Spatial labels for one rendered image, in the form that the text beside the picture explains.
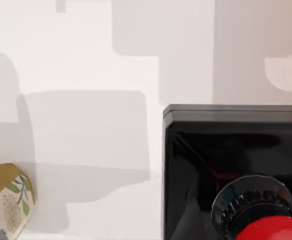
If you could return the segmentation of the black bottle with red cap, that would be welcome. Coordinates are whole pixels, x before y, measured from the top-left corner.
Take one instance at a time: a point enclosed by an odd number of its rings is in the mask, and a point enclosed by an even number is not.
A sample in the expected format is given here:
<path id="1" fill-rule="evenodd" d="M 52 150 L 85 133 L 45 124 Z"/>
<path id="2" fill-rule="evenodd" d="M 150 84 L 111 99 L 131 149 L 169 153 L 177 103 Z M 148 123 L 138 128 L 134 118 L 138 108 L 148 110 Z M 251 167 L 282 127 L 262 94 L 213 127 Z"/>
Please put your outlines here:
<path id="1" fill-rule="evenodd" d="M 162 240 L 238 240 L 292 218 L 292 105 L 170 104 L 162 149 Z"/>

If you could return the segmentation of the olive floral patterned box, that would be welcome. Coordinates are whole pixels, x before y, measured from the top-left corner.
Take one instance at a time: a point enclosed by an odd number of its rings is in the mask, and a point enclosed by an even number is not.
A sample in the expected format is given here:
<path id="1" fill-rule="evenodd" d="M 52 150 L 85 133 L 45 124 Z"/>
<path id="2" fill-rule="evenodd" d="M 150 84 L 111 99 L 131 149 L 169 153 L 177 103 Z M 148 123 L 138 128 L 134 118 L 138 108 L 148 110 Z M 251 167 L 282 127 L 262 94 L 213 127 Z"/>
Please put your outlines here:
<path id="1" fill-rule="evenodd" d="M 28 176 L 12 163 L 0 164 L 0 240 L 17 240 L 35 206 Z"/>

